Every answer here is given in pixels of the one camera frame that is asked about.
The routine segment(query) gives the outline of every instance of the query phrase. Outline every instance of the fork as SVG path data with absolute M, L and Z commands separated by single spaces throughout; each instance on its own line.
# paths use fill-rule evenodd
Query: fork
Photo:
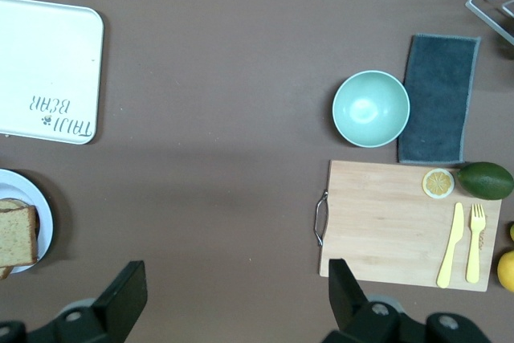
M 485 229 L 485 214 L 481 204 L 471 206 L 471 246 L 467 261 L 466 280 L 478 283 L 480 275 L 479 238 L 480 232 Z

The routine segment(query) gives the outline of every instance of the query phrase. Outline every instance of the cutting board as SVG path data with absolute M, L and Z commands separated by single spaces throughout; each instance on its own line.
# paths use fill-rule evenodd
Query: cutting board
M 453 210 L 461 202 L 466 226 L 455 247 L 448 288 L 486 291 L 501 200 L 473 198 L 456 180 L 449 196 L 431 198 L 422 189 L 422 179 L 434 168 L 332 161 L 320 275 L 328 276 L 330 259 L 345 259 L 357 280 L 437 287 Z M 455 170 L 449 171 L 455 176 Z M 487 219 L 476 284 L 466 281 L 472 203 L 483 205 Z

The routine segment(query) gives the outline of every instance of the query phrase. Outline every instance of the cutting board handle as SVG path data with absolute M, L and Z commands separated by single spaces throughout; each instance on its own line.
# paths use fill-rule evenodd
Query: cutting board handle
M 318 201 L 318 203 L 316 204 L 316 216 L 314 218 L 314 235 L 316 235 L 316 238 L 318 240 L 318 245 L 320 247 L 323 247 L 323 239 L 321 238 L 320 233 L 318 233 L 318 218 L 320 217 L 320 206 L 323 202 L 327 202 L 327 198 L 328 198 L 328 190 L 325 190 L 323 192 L 323 195 L 320 198 L 320 201 Z

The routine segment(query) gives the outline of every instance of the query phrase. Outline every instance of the folded dark blue towel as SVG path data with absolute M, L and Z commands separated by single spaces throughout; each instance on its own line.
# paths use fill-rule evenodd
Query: folded dark blue towel
M 459 164 L 479 38 L 415 35 L 405 89 L 410 117 L 398 138 L 398 160 Z

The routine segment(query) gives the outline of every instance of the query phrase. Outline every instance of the white plate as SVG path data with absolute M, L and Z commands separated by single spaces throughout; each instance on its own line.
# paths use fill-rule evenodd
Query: white plate
M 54 233 L 54 223 L 47 200 L 32 182 L 5 169 L 0 169 L 0 198 L 17 198 L 35 206 L 39 216 L 38 261 L 40 261 L 47 253 Z M 23 272 L 33 266 L 34 264 L 14 267 L 11 273 Z
M 104 23 L 94 10 L 0 0 L 0 133 L 82 145 L 96 132 Z

